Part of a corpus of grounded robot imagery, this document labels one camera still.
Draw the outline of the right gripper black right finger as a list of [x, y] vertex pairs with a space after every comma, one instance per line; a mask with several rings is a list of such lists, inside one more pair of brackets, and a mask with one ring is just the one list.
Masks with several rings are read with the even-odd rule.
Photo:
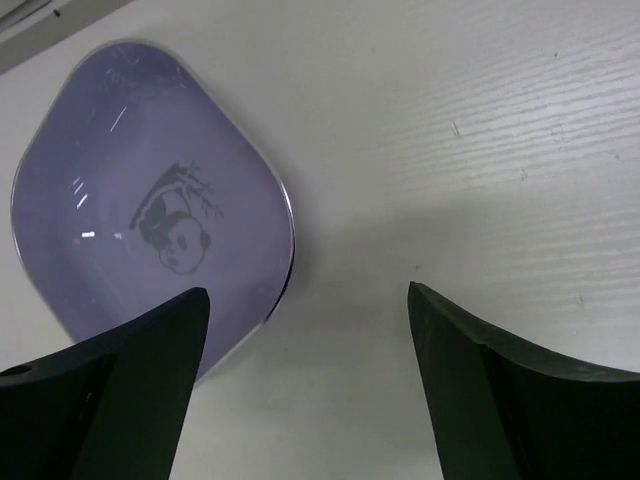
[[635, 479], [639, 376], [484, 321], [421, 283], [409, 324], [447, 479]]

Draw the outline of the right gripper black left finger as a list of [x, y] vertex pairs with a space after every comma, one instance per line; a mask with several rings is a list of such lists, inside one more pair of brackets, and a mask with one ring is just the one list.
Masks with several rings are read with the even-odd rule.
[[167, 479], [207, 336], [192, 288], [1, 373], [4, 479]]

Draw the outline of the purple square dish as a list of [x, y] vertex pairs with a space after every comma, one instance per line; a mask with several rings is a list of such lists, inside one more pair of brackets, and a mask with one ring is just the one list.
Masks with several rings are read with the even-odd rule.
[[141, 41], [73, 69], [19, 163], [11, 223], [27, 275], [76, 342], [204, 288], [200, 375], [270, 317], [295, 253], [274, 169], [185, 63]]

